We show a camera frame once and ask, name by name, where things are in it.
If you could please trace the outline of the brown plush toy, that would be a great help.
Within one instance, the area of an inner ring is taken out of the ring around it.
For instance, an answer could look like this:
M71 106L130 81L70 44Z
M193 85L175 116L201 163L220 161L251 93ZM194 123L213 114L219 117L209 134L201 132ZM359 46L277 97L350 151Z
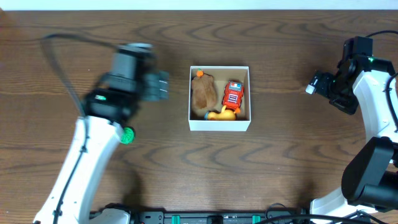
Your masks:
M217 103L214 77L202 69L196 71L196 76L191 81L192 107L195 110L211 109Z

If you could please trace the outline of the green round wheel toy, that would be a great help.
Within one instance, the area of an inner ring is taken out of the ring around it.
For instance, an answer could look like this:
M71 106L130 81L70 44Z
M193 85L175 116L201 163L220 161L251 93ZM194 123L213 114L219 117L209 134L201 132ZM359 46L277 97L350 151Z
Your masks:
M121 144L128 145L135 140L136 134L133 128L125 127L123 129L123 135L121 136L120 142Z

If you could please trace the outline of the red toy fire truck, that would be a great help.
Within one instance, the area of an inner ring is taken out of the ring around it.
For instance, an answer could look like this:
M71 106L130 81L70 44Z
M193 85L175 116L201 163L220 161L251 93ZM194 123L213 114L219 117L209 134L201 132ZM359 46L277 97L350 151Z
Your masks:
M221 104L230 110L240 110L244 86L240 82L229 81L224 89L224 97Z

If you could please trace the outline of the orange rubber duck toy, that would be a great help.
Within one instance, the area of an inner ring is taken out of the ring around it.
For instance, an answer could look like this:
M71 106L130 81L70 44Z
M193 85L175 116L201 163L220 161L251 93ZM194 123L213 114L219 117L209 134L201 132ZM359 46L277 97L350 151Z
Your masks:
M235 121L236 115L239 114L241 110L236 108L235 110L227 109L224 105L219 113L214 111L209 111L204 115L204 119L208 121Z

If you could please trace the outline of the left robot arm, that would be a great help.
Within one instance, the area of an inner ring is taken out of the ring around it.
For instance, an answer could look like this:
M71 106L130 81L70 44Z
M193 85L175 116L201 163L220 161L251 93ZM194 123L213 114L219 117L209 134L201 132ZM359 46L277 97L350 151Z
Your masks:
M82 100L81 115L55 185L34 223L135 223L128 208L110 205L92 213L91 206L104 170L120 144L134 140L127 122L140 101L168 97L168 73L158 71L150 44L117 47L113 65Z

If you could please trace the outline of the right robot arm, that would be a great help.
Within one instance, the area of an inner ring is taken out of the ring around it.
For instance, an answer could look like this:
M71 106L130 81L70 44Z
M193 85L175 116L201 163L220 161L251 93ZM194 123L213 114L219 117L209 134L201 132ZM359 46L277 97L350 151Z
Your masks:
M341 185L310 203L310 223L372 220L397 210L397 72L391 61L373 55L371 36L344 42L335 74L317 71L306 92L325 97L340 111L361 110L366 143L343 172Z

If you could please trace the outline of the white cardboard box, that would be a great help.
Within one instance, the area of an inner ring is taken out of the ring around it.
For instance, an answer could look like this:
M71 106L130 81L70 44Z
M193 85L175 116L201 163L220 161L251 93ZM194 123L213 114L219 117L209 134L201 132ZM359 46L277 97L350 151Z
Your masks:
M243 84L244 94L242 98L241 113L235 121L211 121L205 119L207 110L196 110L193 108L193 87L189 85L188 101L188 123L192 131L246 131L251 123L251 93L250 73L245 66L191 66L190 80L196 77L198 70L204 71L214 77L214 86L217 94L217 104L213 107L214 112L220 112L221 101L224 97L224 88L229 81Z

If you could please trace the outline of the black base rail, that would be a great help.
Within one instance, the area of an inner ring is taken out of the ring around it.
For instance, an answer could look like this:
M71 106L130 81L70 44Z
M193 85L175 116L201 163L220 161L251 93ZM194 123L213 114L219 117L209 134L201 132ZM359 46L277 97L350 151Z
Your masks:
M104 208L91 212L89 219L92 221L108 208L117 208L130 214L129 223L141 224L229 224L229 223L258 223L270 218L287 215L307 215L304 208L289 208L275 203L264 211L194 211L194 212L168 212L163 208L133 209L118 203L110 203Z

